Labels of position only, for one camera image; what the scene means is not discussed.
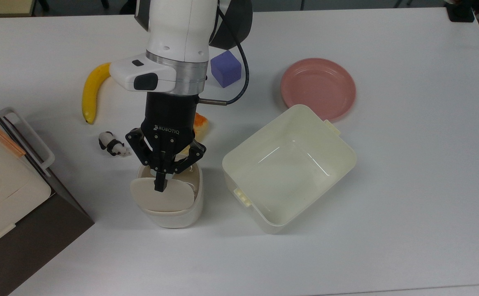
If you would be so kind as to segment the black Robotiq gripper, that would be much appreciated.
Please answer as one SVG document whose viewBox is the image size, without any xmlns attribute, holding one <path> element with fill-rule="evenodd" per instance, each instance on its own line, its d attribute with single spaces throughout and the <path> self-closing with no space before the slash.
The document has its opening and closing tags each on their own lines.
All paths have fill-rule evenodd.
<svg viewBox="0 0 479 296">
<path fill-rule="evenodd" d="M 202 159 L 206 147 L 194 140 L 194 119 L 197 96 L 178 96 L 148 92 L 145 120 L 140 129 L 132 129 L 126 140 L 144 166 L 162 172 L 162 192 L 167 175 L 179 174 Z M 187 157 L 176 160 L 177 154 L 189 146 Z"/>
</svg>

